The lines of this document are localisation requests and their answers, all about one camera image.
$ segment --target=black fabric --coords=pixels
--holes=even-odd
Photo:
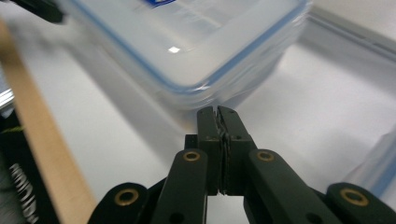
[[[0,150],[27,223],[59,223],[15,111],[0,120],[0,127]]]

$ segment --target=blue rim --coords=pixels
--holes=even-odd
[[[231,69],[233,69],[238,62],[242,61],[245,59],[255,48],[257,48],[259,45],[261,45],[264,41],[269,39],[273,34],[276,33],[277,30],[279,30],[281,27],[283,27],[284,24],[286,24],[288,21],[293,20],[297,16],[300,15],[302,11],[304,11],[307,0],[298,0],[300,2],[300,5],[297,6],[294,10],[292,10],[289,14],[287,14],[282,20],[278,21],[276,24],[274,24],[270,29],[268,29],[266,32],[264,32],[262,35],[260,35],[258,38],[256,38],[252,43],[250,43],[246,48],[244,48],[242,51],[240,51],[238,54],[236,54],[233,58],[231,58],[230,61],[228,61],[226,64],[224,64],[218,71],[216,71],[214,74],[211,76],[207,77],[203,81],[191,85],[191,86],[179,86],[175,82],[169,80],[165,76],[163,76],[162,72],[155,69],[153,66],[150,66],[149,62],[145,61],[143,57],[139,55],[138,52],[135,50],[129,48],[129,45],[125,43],[119,36],[115,35],[113,32],[111,32],[111,29],[104,25],[100,20],[95,17],[91,12],[84,6],[82,5],[78,0],[71,0],[77,8],[88,18],[91,19],[91,21],[98,26],[99,28],[102,29],[111,39],[113,42],[117,43],[121,50],[123,50],[125,53],[130,55],[131,58],[134,60],[138,61],[143,68],[158,82],[162,83],[165,88],[168,91],[171,91],[172,93],[177,93],[177,94],[184,94],[184,95],[194,95],[198,94],[203,90],[203,87],[207,86],[210,87],[214,83],[216,83],[221,77],[223,77],[227,72],[229,72]]]

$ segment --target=clear plastic container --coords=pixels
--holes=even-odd
[[[302,30],[308,0],[58,0],[149,93],[180,108],[253,89]]]

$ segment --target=transparent lid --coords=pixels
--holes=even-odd
[[[170,91],[202,90],[291,23],[306,0],[71,0]]]

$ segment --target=brass rivet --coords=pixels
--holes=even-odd
[[[185,161],[198,161],[201,155],[198,152],[190,151],[184,153],[183,158]]]
[[[273,161],[275,159],[273,154],[265,151],[257,153],[257,158],[261,161]]]
[[[355,204],[357,206],[366,206],[369,204],[369,200],[362,193],[355,189],[341,189],[341,196],[349,203]]]
[[[122,189],[116,194],[114,202],[119,206],[127,206],[136,202],[138,198],[139,192],[136,189]]]

